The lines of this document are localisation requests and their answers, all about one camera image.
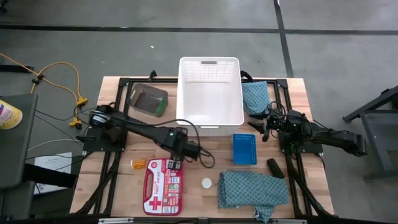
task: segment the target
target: white plastic basket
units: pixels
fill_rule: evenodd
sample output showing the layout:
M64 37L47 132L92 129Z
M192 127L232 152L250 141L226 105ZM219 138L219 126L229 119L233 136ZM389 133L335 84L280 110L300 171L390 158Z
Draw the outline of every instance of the white plastic basket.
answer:
M232 57L183 57L177 87L177 119L186 119L200 136L230 136L244 122L239 60ZM186 122L179 125L195 130Z

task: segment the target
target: blue cloth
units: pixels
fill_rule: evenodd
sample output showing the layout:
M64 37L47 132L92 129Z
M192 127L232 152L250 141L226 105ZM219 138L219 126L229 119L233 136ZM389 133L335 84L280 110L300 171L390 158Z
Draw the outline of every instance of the blue cloth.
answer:
M242 83L243 107L248 114L263 112L269 104L267 82Z
M248 171L226 171L218 180L218 207L253 205L254 217L268 222L275 205L287 204L289 193L284 179Z

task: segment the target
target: concrete floor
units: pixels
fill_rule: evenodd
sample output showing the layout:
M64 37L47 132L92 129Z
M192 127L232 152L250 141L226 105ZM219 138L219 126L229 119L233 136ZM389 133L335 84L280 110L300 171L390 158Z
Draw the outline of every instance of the concrete floor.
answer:
M398 30L394 0L280 0L286 29ZM278 28L270 0L12 0L0 22L68 26ZM312 114L324 125L363 133L362 124L341 117L398 83L398 36L288 35L294 76L304 78ZM81 75L81 94L95 105L105 75L177 75L183 56L237 57L255 77L286 77L279 34L166 32L51 32L0 30L0 52L36 67L57 61L74 64ZM68 67L46 73L56 83L76 88ZM0 74L0 95L27 93L32 76ZM40 85L37 109L59 118L72 114L72 96ZM51 121L76 135L66 121ZM64 134L35 120L31 146ZM377 171L372 155L357 158L324 147L333 206L345 218L398 222L398 181L365 184L364 174ZM30 156L73 151L72 142L46 145Z

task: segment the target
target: wooden tabletop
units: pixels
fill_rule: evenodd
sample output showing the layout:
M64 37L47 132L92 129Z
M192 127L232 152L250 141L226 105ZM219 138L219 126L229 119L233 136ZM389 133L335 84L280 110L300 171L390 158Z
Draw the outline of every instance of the wooden tabletop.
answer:
M115 100L119 78L120 77L104 77L101 91L99 92L98 105L108 104ZM301 78L288 78L287 81L289 84L289 93L293 109L301 113L305 113L307 118L312 120L304 80ZM146 84L166 90L169 93L169 104L163 117L154 118L134 111L132 108L129 110L129 116L147 123L159 123L175 119L177 84ZM125 95L126 88L122 96L122 102L124 102L123 99ZM274 89L270 85L269 95L271 101L275 100ZM123 110L123 103L121 103L120 110ZM199 162L184 163L182 212L178 217L253 218L252 206L243 206L233 209L222 209L217 207L217 184L220 172L226 170L250 170L253 172L272 175L267 167L266 160L274 158L287 176L285 157L280 151L278 139L270 136L267 142L262 142L261 135L246 124L247 120L248 117L245 115L245 124L240 127L239 133L251 133L256 135L257 165L237 166L233 164L231 137L217 138L217 140L211 137L202 137L200 140L201 145L214 155L216 164L214 168L206 169L202 167ZM112 207L113 217L147 216L142 209L142 191L144 186L145 169L131 169L130 161L132 159L149 160L152 158L168 158L169 156L170 154L167 151L160 149L151 140L129 133L126 148L122 153L119 165L118 179L116 182ZM71 212L75 212L81 208L97 187L100 179L103 157L103 152L94 152L83 161L73 197ZM320 158L313 154L303 154L302 158L308 188L322 206L328 212L333 213L328 183L326 181L325 171L323 170L323 164ZM201 181L205 177L209 177L213 182L213 186L210 189L204 189L201 186ZM300 208L304 212L303 197L298 185L297 189ZM101 211L106 205L107 198L108 187L104 191ZM289 204L276 206L275 211L272 214L272 218L292 217L294 217L293 205L291 197L289 197Z

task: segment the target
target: blue plastic tray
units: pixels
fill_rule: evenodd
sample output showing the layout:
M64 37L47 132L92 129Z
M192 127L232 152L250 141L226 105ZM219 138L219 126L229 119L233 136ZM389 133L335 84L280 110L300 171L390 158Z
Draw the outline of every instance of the blue plastic tray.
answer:
M232 136L234 164L256 165L256 136L253 134L233 134Z

